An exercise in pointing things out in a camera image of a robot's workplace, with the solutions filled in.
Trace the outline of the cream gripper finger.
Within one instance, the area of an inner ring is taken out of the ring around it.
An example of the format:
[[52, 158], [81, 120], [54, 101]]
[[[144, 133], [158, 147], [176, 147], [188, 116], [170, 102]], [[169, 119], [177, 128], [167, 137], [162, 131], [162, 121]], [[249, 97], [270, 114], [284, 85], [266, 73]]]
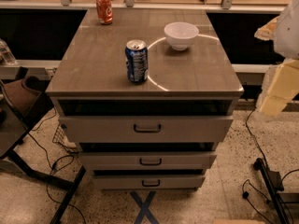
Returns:
[[263, 80], [256, 111], [264, 117], [276, 117], [299, 93], [299, 61], [287, 59], [271, 67]]
[[263, 41], [273, 40], [277, 21], [278, 17], [275, 17], [261, 28], [258, 28], [254, 36]]

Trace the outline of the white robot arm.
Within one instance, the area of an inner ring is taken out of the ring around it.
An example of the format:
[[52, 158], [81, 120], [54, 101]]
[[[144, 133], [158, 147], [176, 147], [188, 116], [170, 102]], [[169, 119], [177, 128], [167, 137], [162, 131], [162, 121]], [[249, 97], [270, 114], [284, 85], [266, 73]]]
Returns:
[[272, 40], [274, 52], [285, 58], [274, 74], [265, 77], [256, 110], [265, 117], [276, 117], [299, 93], [299, 0], [292, 0], [284, 10], [259, 28], [254, 36]]

